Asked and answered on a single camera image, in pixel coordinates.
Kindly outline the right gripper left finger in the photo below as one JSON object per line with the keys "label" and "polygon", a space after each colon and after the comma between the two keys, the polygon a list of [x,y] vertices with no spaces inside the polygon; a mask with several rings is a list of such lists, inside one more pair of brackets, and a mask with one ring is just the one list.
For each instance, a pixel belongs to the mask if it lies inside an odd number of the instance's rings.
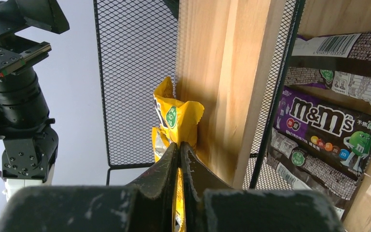
{"label": "right gripper left finger", "polygon": [[172,232],[179,148],[124,186],[40,186],[16,193],[0,232]]}

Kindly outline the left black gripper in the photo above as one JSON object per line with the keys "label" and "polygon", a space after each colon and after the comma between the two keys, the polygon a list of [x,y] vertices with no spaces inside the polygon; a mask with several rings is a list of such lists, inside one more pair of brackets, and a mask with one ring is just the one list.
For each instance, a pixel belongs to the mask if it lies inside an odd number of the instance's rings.
{"label": "left black gripper", "polygon": [[29,26],[62,34],[70,29],[56,0],[0,0],[0,80],[48,57],[48,42],[17,36]]}

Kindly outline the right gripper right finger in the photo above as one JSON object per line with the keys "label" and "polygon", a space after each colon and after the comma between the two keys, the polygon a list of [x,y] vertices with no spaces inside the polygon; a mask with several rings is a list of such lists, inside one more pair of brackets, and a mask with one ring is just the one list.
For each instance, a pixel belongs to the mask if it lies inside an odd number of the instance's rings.
{"label": "right gripper right finger", "polygon": [[342,232],[333,206],[312,190],[233,189],[180,145],[188,232]]}

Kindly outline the yellow peanut M&M bag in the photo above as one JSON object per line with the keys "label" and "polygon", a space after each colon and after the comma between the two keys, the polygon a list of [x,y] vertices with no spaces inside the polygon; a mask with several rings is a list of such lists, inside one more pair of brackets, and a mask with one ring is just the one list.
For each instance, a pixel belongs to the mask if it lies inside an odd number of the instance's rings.
{"label": "yellow peanut M&M bag", "polygon": [[204,106],[198,101],[180,101],[173,95],[173,84],[166,77],[155,89],[154,107],[159,119],[159,126],[151,132],[154,159],[158,162],[169,145],[187,142],[196,150],[198,123]]}

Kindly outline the purple M&M candy bag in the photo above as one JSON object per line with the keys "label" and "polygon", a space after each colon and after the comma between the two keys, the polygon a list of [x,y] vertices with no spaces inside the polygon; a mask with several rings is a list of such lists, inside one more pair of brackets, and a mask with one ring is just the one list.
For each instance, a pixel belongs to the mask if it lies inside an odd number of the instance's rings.
{"label": "purple M&M candy bag", "polygon": [[370,159],[370,114],[284,87],[266,163],[292,189],[321,192],[344,219]]}

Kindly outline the brown M&M candy bag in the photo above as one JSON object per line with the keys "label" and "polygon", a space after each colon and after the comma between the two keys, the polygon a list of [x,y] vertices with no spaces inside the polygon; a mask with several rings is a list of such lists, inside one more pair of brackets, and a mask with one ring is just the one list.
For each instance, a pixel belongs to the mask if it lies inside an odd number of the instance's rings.
{"label": "brown M&M candy bag", "polygon": [[313,86],[371,105],[371,31],[295,40],[287,86]]}

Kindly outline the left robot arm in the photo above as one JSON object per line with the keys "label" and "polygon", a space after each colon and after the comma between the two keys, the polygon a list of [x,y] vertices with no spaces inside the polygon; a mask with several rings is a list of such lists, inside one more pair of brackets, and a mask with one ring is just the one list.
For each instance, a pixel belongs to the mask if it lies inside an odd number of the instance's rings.
{"label": "left robot arm", "polygon": [[70,25],[56,0],[0,0],[0,176],[7,199],[50,185],[57,159],[55,119],[34,70],[52,47],[18,35],[29,27],[62,34]]}

